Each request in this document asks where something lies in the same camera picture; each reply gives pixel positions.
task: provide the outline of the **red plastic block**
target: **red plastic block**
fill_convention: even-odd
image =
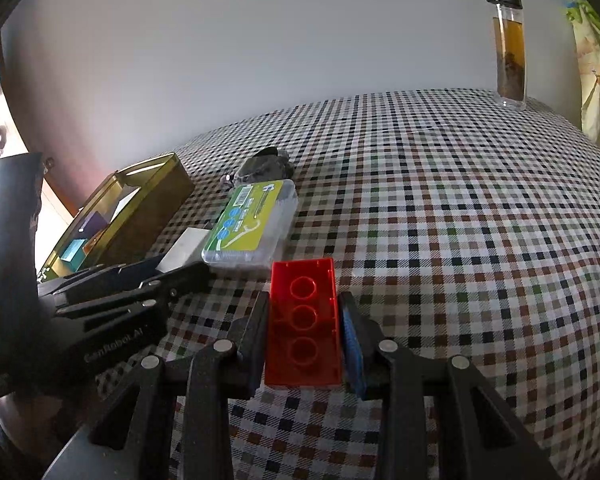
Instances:
[[[275,262],[269,293],[267,386],[342,382],[333,260]]]

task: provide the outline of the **screw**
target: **screw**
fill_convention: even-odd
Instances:
[[[451,358],[451,365],[454,368],[458,368],[458,370],[465,370],[465,369],[467,369],[469,367],[469,364],[471,364],[469,362],[469,359],[467,359],[463,355],[454,355]]]
[[[140,361],[140,365],[142,368],[150,370],[151,368],[157,367],[160,364],[160,359],[158,359],[155,355],[148,355],[142,361]]]
[[[218,341],[214,343],[214,350],[220,353],[228,352],[233,347],[234,343],[228,339],[218,339]]]
[[[378,348],[382,352],[391,353],[398,349],[398,343],[392,339],[382,339],[382,341],[378,343]]]

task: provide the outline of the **table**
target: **table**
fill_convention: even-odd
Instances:
[[[338,290],[385,335],[426,357],[470,357],[560,474],[584,478],[600,457],[600,151],[544,105],[502,110],[488,91],[301,105],[177,150],[195,192],[150,254],[212,224],[228,200],[221,175],[269,145],[296,165],[286,259],[332,256]],[[170,360],[223,337],[267,287],[225,272],[209,295],[180,300],[155,352]],[[137,360],[105,374],[103,391]],[[379,403],[343,388],[261,387],[230,403],[235,478],[372,478],[379,419]]]

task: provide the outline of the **purple block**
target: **purple block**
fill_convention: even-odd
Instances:
[[[108,225],[109,223],[102,217],[100,213],[97,211],[91,211],[87,215],[87,218],[85,218],[84,223],[80,226],[75,236],[77,238],[86,238],[89,240],[94,234],[104,229]]]

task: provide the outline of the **clear plastic case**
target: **clear plastic case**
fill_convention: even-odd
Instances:
[[[270,269],[282,259],[298,208],[292,180],[235,189],[202,250],[202,259],[222,269]]]

